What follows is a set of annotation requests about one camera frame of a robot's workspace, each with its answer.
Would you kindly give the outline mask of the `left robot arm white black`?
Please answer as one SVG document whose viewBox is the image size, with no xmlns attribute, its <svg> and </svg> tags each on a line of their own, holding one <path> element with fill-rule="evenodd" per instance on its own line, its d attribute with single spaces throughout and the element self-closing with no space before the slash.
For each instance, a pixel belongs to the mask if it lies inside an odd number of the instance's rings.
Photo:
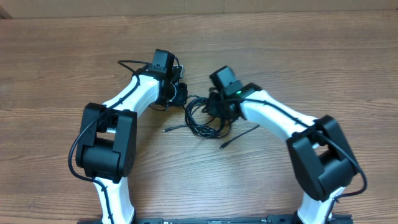
<svg viewBox="0 0 398 224">
<path fill-rule="evenodd" d="M 137 120 L 152 104 L 166 110 L 187 100 L 185 69 L 171 52 L 155 50 L 137 70 L 130 60 L 118 63 L 132 73 L 130 84 L 102 104 L 85 106 L 68 155 L 70 172 L 96 187 L 103 212 L 97 223 L 134 223 L 127 178 L 136 158 Z"/>
</svg>

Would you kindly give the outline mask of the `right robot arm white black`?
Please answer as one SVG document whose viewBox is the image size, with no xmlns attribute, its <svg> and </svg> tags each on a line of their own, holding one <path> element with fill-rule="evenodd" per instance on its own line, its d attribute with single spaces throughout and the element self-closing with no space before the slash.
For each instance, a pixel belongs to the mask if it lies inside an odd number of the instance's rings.
<svg viewBox="0 0 398 224">
<path fill-rule="evenodd" d="M 291 215 L 268 215 L 265 223 L 352 223 L 351 215 L 332 210 L 356 174 L 362 174 L 354 153 L 333 117 L 307 116 L 275 100 L 254 83 L 243 85 L 224 66 L 210 75 L 206 112 L 223 119 L 243 118 L 285 141 L 295 178 L 304 195 Z"/>
</svg>

